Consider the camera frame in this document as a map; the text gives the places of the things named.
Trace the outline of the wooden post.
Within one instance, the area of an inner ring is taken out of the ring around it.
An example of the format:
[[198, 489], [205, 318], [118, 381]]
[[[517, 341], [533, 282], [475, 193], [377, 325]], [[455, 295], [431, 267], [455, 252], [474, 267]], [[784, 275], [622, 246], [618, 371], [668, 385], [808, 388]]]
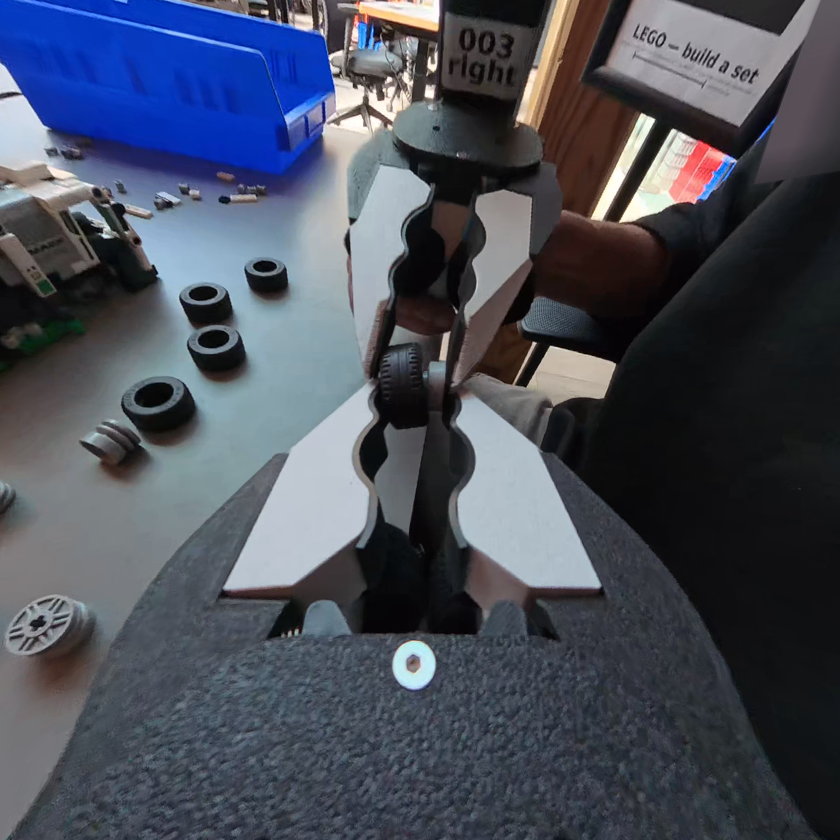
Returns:
[[608, 1], [559, 1], [530, 94], [526, 123], [553, 163], [563, 207], [591, 216], [634, 128], [638, 112], [581, 82]]

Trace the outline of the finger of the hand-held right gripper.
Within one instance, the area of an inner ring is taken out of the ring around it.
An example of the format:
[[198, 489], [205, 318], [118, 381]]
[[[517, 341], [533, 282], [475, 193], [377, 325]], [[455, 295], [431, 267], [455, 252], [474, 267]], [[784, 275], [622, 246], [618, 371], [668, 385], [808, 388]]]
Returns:
[[466, 383], [483, 359], [528, 276], [532, 262], [530, 196], [498, 191], [478, 196], [476, 245], [462, 280], [450, 341], [449, 386]]
[[368, 382], [396, 327], [395, 274], [430, 226], [433, 198], [434, 188], [411, 170], [381, 165], [350, 227], [353, 322]]

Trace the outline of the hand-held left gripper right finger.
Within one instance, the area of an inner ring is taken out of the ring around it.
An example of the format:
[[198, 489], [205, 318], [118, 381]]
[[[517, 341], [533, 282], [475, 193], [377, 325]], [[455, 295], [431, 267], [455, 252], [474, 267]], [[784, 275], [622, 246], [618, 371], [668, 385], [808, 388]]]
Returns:
[[598, 595], [602, 583], [537, 445], [474, 394], [449, 394], [423, 450], [423, 545], [472, 599]]

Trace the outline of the person's right forearm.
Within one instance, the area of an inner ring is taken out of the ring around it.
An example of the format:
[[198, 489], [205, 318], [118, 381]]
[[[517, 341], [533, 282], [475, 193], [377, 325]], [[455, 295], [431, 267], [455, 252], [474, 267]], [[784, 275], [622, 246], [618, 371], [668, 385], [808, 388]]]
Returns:
[[641, 314], [663, 290], [669, 252], [655, 233], [630, 224], [611, 227], [610, 307], [623, 316]]

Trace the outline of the person's black shirt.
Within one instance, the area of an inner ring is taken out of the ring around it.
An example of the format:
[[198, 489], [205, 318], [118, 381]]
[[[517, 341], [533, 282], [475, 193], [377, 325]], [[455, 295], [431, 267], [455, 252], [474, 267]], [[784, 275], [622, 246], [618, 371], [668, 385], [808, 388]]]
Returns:
[[784, 786], [838, 838], [838, 173], [759, 183], [769, 137], [705, 201], [631, 222], [670, 257], [641, 314], [612, 310], [606, 273], [563, 303], [640, 328], [576, 471], [687, 593]]

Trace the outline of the scattered small lego pieces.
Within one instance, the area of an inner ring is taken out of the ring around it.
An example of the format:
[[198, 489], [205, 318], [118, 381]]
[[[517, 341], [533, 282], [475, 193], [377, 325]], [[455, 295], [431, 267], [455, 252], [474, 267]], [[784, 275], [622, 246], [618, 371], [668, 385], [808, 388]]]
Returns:
[[[81, 161], [85, 157], [82, 148], [72, 144], [62, 146], [48, 145], [44, 147], [44, 153], [50, 158], [60, 156], [66, 161]], [[127, 188], [122, 181], [114, 181], [113, 186], [115, 191], [107, 186], [91, 187], [91, 203], [100, 206], [109, 206], [117, 215], [129, 215], [144, 220], [152, 219], [152, 211], [141, 206], [117, 201], [118, 197], [128, 194]], [[251, 204], [257, 203], [261, 197], [265, 197], [266, 195], [267, 189], [264, 185], [237, 185], [235, 193], [222, 194], [218, 198], [218, 202], [223, 205]], [[178, 182], [177, 194], [167, 191], [156, 192], [153, 196], [153, 205], [159, 212], [166, 211], [180, 206], [183, 197], [186, 197], [190, 202], [194, 203], [200, 203], [203, 200], [203, 194], [197, 186], [190, 182]]]

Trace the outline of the black rubber lego tire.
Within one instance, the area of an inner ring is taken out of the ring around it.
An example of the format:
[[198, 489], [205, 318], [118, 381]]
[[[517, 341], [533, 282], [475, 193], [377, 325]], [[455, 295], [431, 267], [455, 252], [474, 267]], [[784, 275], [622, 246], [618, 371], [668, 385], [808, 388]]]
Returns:
[[121, 408], [143, 432], [168, 432], [188, 423], [196, 412], [187, 385], [172, 376], [153, 376], [133, 384], [122, 394]]
[[179, 301], [186, 317], [196, 324], [224, 322], [234, 314], [228, 290], [212, 282], [201, 282], [184, 287]]
[[222, 324], [194, 330], [186, 348], [196, 367], [202, 371], [231, 371], [246, 360], [245, 345], [239, 331]]
[[279, 259], [259, 257], [244, 266], [249, 288], [259, 294], [281, 292], [288, 288], [286, 265]]

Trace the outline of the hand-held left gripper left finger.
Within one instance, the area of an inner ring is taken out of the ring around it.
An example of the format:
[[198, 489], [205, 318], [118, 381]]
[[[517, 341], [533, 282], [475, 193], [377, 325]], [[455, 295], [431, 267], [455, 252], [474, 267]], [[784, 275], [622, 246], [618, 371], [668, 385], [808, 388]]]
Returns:
[[354, 601], [374, 577], [359, 545], [372, 544], [377, 514], [410, 526], [425, 427], [378, 425], [366, 382], [295, 444], [230, 571], [229, 597]]

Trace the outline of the black lego wheel grey rim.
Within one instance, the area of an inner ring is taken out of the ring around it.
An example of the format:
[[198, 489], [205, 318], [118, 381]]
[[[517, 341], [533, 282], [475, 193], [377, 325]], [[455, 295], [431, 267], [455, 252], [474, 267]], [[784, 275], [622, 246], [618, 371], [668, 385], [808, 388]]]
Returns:
[[449, 366], [431, 360], [426, 350], [420, 342], [401, 343], [381, 358], [380, 417], [396, 429], [424, 427], [430, 413], [449, 419], [455, 410]]

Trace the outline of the person's right hand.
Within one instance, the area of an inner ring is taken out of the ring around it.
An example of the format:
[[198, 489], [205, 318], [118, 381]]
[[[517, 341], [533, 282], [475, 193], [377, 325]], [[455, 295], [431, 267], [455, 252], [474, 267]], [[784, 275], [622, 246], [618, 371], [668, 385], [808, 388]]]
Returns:
[[[597, 275], [606, 274], [602, 234], [608, 226], [590, 217], [563, 210], [531, 272], [531, 296], [584, 306], [585, 293]], [[456, 311], [448, 301], [428, 294], [399, 297], [395, 322], [400, 328], [421, 335], [446, 333]]]

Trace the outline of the orange top desk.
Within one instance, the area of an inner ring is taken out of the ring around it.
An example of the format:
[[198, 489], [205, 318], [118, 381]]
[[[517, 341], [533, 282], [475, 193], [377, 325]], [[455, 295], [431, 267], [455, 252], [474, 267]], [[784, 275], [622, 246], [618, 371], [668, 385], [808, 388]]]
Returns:
[[417, 40], [412, 101], [424, 101], [428, 85], [428, 63], [438, 42], [439, 2], [359, 2], [357, 10], [358, 14], [372, 18], [381, 25], [388, 25], [402, 36]]

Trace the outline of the black framed paper sign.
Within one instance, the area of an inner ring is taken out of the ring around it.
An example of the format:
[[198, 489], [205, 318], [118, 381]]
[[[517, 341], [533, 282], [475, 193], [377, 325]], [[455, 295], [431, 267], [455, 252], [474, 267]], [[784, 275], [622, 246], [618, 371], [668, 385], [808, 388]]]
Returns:
[[672, 131], [738, 159], [771, 125], [818, 1], [614, 1], [581, 83], [653, 125], [606, 212], [618, 221]]

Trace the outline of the stack of red storage bins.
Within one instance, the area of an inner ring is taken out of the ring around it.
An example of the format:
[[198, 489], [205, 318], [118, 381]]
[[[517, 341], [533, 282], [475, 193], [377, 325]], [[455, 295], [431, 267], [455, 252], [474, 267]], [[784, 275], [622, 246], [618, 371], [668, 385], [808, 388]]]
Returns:
[[735, 163], [731, 156], [707, 143], [693, 141], [668, 195], [674, 203], [704, 201], [726, 179]]

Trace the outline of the black office chair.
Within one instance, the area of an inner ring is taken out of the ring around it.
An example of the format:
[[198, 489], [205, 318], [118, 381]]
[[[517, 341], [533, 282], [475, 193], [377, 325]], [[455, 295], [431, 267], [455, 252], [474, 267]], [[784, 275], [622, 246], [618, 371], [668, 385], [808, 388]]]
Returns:
[[550, 349], [560, 349], [616, 363], [637, 330], [625, 320], [598, 319], [545, 297], [535, 298], [518, 322], [521, 337], [532, 344], [515, 384], [526, 386]]

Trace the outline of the white lego truck model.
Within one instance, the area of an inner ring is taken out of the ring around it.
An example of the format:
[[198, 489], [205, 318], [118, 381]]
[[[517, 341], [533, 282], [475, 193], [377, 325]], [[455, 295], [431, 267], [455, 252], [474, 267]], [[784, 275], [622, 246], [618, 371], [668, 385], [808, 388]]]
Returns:
[[1, 372], [85, 333], [81, 316], [117, 288], [159, 279], [106, 186], [47, 163], [1, 168]]

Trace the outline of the blue plastic bin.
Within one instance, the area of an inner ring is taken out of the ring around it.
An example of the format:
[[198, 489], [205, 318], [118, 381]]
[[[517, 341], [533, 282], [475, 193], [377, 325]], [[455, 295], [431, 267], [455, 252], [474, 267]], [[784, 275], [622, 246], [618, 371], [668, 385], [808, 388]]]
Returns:
[[2, 64], [42, 124], [268, 174], [335, 113], [316, 32], [185, 2], [1, 2]]

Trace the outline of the grey swivel chair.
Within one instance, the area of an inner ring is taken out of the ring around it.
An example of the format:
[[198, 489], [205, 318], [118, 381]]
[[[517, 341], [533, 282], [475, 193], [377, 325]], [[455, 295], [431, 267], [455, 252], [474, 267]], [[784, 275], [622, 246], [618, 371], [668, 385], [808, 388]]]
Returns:
[[328, 125], [340, 125], [348, 119], [361, 118], [364, 127], [370, 134], [375, 132], [379, 123], [383, 128], [393, 126], [392, 118], [376, 110], [371, 104], [371, 94], [377, 101], [385, 100], [385, 88], [392, 83], [393, 94], [388, 101], [387, 109], [393, 112], [393, 103], [397, 97], [406, 95], [412, 99], [411, 87], [406, 80], [406, 73], [415, 70], [418, 40], [416, 38], [399, 38], [387, 41], [383, 49], [362, 49], [352, 47], [352, 21], [345, 22], [343, 47], [338, 58], [331, 58], [341, 78], [347, 80], [354, 89], [362, 90], [362, 100], [349, 108], [336, 111], [327, 121]]

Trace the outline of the person's grey trousers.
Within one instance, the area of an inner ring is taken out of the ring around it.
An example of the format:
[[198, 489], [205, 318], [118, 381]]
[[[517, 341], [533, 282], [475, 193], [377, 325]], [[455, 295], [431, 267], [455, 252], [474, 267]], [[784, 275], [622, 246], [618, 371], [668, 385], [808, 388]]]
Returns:
[[479, 373], [467, 381], [466, 388], [530, 442], [543, 451], [551, 450], [544, 441], [554, 403], [546, 395]]

